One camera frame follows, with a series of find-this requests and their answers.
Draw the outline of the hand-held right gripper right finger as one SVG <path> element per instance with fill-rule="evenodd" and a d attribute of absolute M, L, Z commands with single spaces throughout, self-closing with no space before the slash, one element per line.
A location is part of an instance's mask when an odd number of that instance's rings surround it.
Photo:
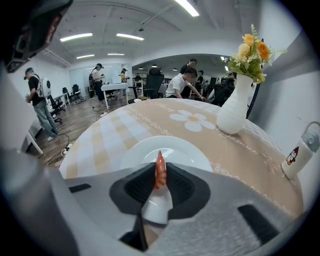
<path fill-rule="evenodd" d="M 274 238 L 286 241 L 299 216 L 243 182 L 213 172 L 167 164 L 172 198 L 168 223 L 151 256 L 269 255 Z"/>

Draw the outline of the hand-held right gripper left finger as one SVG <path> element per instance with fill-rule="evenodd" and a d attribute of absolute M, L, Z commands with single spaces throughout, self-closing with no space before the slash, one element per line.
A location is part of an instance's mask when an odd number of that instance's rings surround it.
<path fill-rule="evenodd" d="M 155 163 L 69 178 L 70 192 L 91 220 L 108 235 L 139 251 L 148 249 L 142 208 L 156 178 Z"/>

